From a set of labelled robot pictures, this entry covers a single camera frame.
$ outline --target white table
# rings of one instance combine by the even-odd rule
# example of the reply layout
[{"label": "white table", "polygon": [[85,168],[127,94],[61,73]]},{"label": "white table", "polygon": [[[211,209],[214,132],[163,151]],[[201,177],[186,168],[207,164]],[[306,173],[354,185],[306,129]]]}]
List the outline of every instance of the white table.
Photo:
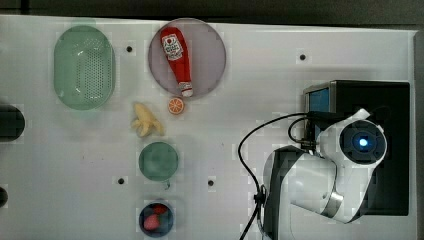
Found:
[{"label": "white table", "polygon": [[[73,111],[53,89],[54,46],[72,20],[0,16],[1,100],[27,120],[21,138],[0,145],[0,186],[9,193],[0,209],[0,239],[147,239],[138,215],[156,198],[176,210],[176,227],[165,239],[238,239],[254,207],[254,184],[236,156],[248,131],[302,111],[303,89],[334,79],[408,81],[414,92],[413,31],[211,24],[227,49],[223,79],[175,117],[166,107],[171,95],[153,80],[146,61],[150,40],[165,22],[96,19],[115,49],[117,84],[101,108]],[[130,129],[135,101],[151,107],[165,137],[140,139]],[[411,110],[413,130],[414,104]],[[244,156],[260,182],[272,150],[292,144],[291,121],[260,130],[246,144]],[[296,239],[415,239],[412,130],[409,216],[365,216],[343,225],[293,207]],[[154,141],[174,144],[181,157],[169,191],[138,169],[141,149]],[[125,185],[117,184],[120,177]],[[260,239],[255,224],[248,236]]]}]

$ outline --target ketchup label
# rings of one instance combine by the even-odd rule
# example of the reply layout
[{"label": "ketchup label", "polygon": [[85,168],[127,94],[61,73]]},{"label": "ketchup label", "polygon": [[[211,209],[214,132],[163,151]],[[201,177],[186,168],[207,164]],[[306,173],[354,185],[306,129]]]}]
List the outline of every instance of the ketchup label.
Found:
[{"label": "ketchup label", "polygon": [[191,82],[180,82],[178,84],[178,87],[180,88],[181,91],[190,90],[193,88],[193,86],[191,85]]},{"label": "ketchup label", "polygon": [[183,48],[178,41],[177,35],[169,34],[168,36],[163,37],[162,45],[168,60],[174,61],[183,56]]}]

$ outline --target robotic arm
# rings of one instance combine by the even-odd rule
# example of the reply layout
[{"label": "robotic arm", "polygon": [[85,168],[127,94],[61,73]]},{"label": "robotic arm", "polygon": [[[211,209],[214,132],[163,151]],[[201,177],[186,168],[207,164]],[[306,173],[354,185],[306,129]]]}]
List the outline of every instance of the robotic arm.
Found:
[{"label": "robotic arm", "polygon": [[264,239],[294,239],[290,204],[343,223],[364,214],[374,169],[387,151],[383,129],[369,116],[361,109],[330,125],[317,138],[316,155],[294,146],[271,154],[264,169]]}]

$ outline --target red ketchup bottle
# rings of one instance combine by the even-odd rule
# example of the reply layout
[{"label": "red ketchup bottle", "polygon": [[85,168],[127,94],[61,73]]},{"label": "red ketchup bottle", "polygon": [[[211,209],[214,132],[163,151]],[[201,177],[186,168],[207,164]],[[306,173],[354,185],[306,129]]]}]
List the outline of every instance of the red ketchup bottle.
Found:
[{"label": "red ketchup bottle", "polygon": [[193,86],[190,77],[190,59],[183,34],[178,28],[167,27],[162,30],[160,39],[181,93],[184,97],[191,97]]}]

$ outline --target green basket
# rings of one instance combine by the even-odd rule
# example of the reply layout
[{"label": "green basket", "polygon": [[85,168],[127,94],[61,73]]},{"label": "green basket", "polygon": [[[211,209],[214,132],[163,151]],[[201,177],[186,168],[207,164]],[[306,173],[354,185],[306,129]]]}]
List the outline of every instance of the green basket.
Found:
[{"label": "green basket", "polygon": [[106,36],[89,26],[70,28],[54,49],[54,88],[76,110],[100,107],[115,87],[113,48]]}]

